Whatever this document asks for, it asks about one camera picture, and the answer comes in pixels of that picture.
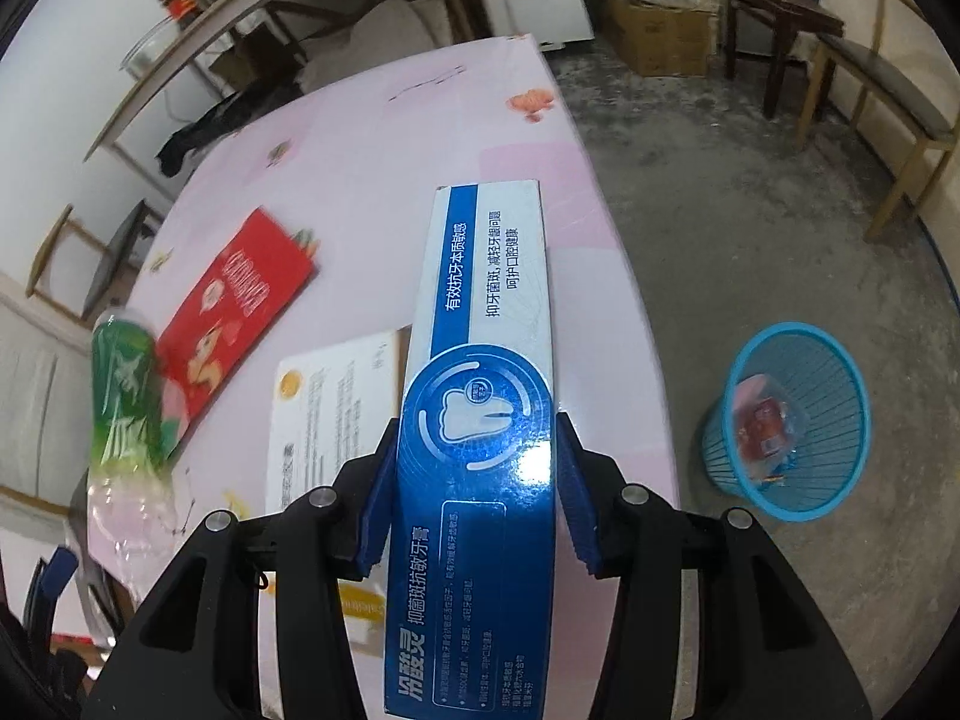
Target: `table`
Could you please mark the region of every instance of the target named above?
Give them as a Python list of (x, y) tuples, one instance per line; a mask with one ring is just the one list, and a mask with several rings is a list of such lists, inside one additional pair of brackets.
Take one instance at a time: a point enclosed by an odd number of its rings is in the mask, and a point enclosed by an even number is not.
[[(557, 98), (539, 122), (506, 104)], [(226, 138), (157, 233), (131, 308), (162, 329), (246, 216), (264, 206), (320, 239), (318, 274), (220, 391), (175, 469), (187, 533), (212, 509), (264, 514), (272, 382), (293, 354), (405, 326), (440, 185), (536, 178), (544, 199), (555, 401), (585, 447), (674, 505), (678, 487), (653, 338), (637, 284), (568, 110), (534, 40), (491, 38), (413, 56), (295, 100)], [(280, 162), (270, 154), (286, 143)], [(558, 508), (546, 717), (589, 712), (616, 600), (576, 560)], [(115, 570), (94, 528), (90, 553)], [(277, 689), (272, 599), (261, 594), (261, 680)], [(383, 713), (383, 661), (354, 652), (368, 716)]]
[[(130, 125), (136, 115), (142, 111), (150, 100), (155, 98), (174, 76), (179, 73), (186, 65), (190, 64), (204, 49), (213, 41), (220, 37), (224, 32), (230, 30), (239, 20), (248, 14), (253, 13), (270, 0), (217, 0), (211, 4), (208, 9), (194, 20), (181, 34), (176, 37), (166, 50), (157, 57), (150, 69), (139, 79), (133, 88), (124, 96), (121, 103), (117, 105), (104, 128), (100, 131), (93, 143), (88, 148), (88, 152), (83, 160), (86, 162), (94, 151), (98, 148), (107, 148), (124, 165), (137, 173), (154, 189), (166, 199), (176, 200), (160, 181), (157, 181), (152, 174), (140, 165), (131, 154), (126, 151), (117, 139), (123, 134), (123, 131)], [(460, 0), (449, 0), (453, 7), (454, 16), (457, 20), (460, 30), (464, 36), (472, 36), (472, 30), (469, 26), (466, 11)], [(306, 5), (299, 5), (295, 2), (285, 2), (284, 7), (288, 10), (298, 9), (306, 15), (317, 15), (323, 13), (325, 17), (337, 20), (342, 17), (339, 25), (349, 25), (356, 21), (359, 16), (366, 13), (374, 5), (376, 0), (364, 0), (359, 14), (347, 16), (334, 11), (322, 8), (314, 8)], [(293, 40), (293, 35), (287, 32), (287, 38)]]
[(736, 72), (736, 13), (743, 13), (774, 30), (773, 58), (763, 95), (763, 114), (771, 119), (776, 113), (787, 57), (798, 32), (823, 32), (843, 36), (843, 20), (824, 10), (813, 0), (727, 0), (727, 78)]

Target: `toothpaste box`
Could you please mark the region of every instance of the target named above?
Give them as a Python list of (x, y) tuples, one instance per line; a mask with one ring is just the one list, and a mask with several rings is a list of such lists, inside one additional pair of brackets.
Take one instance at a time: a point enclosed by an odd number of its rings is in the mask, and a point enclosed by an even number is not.
[(553, 596), (552, 395), (539, 186), (439, 189), (400, 417), (387, 712), (541, 717)]

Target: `tooth logo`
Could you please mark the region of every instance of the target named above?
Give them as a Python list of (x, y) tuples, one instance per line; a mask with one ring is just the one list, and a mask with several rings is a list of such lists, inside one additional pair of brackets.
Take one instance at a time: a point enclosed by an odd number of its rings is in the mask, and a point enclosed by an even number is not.
[(509, 400), (497, 397), (488, 388), (483, 400), (475, 402), (474, 388), (448, 389), (443, 395), (440, 412), (440, 435), (449, 443), (466, 442), (483, 436), (495, 436), (514, 421), (514, 407)]
[(524, 357), (492, 344), (455, 346), (424, 367), (403, 399), (400, 447), (416, 475), (510, 469), (548, 440), (550, 391)]

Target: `screw head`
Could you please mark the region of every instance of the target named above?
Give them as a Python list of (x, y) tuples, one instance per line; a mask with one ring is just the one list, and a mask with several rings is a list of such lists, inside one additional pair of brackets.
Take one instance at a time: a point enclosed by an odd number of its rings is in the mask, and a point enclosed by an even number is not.
[(219, 512), (208, 514), (203, 523), (208, 531), (218, 533), (219, 531), (224, 530), (224, 528), (230, 524), (230, 512), (224, 512), (221, 509)]
[(325, 509), (333, 506), (337, 500), (337, 491), (334, 488), (315, 488), (310, 490), (310, 506), (316, 506), (318, 509)]
[(620, 491), (620, 497), (631, 506), (643, 506), (650, 500), (650, 490), (643, 485), (626, 485)]
[(727, 522), (734, 528), (745, 531), (754, 523), (754, 516), (747, 509), (730, 509), (727, 512)]

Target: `green plastic bottle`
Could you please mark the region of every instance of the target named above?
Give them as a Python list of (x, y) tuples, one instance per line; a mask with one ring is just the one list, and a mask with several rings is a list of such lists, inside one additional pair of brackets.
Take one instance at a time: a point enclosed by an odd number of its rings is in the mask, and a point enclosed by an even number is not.
[(107, 309), (93, 330), (93, 441), (88, 500), (113, 542), (121, 581), (142, 598), (174, 549), (171, 461), (160, 445), (155, 340), (127, 309)]

